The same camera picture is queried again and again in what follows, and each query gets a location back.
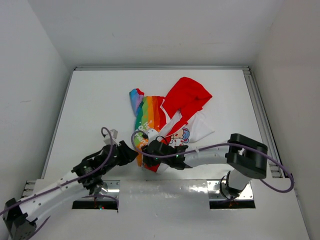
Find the rainbow red child jacket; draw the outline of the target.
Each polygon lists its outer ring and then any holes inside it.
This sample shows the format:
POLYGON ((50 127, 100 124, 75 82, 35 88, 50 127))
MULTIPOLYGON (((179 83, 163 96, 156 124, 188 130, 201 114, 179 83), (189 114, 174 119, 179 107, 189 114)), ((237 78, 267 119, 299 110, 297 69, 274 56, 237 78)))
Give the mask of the rainbow red child jacket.
POLYGON ((189 77, 180 78, 166 96, 148 96, 134 88, 129 97, 136 117, 134 129, 150 132, 148 139, 140 133, 134 136, 139 149, 154 138, 173 148, 182 147, 215 131, 203 109, 212 95, 189 77))

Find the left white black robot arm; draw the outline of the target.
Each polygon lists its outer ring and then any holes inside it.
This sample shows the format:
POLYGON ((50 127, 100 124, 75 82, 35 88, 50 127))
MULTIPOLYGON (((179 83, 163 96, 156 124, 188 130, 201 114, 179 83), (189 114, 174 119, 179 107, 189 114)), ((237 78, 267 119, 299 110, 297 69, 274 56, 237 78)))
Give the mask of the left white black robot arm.
POLYGON ((8 200, 0 214, 11 239, 28 240, 59 206, 96 193, 103 185, 103 175, 137 156, 124 141, 105 145, 46 188, 19 200, 8 200))

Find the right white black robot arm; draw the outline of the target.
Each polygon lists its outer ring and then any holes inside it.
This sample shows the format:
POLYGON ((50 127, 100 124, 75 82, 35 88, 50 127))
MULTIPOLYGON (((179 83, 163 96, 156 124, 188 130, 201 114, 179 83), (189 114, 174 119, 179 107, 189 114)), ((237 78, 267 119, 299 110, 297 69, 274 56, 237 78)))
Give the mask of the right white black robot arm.
POLYGON ((239 133, 215 147, 192 149, 188 145, 170 146, 154 139, 141 148, 142 161, 147 167, 166 165, 176 170, 204 165, 229 165, 233 169, 219 181, 219 192, 227 200, 240 196, 252 179, 267 177, 268 147, 239 133))

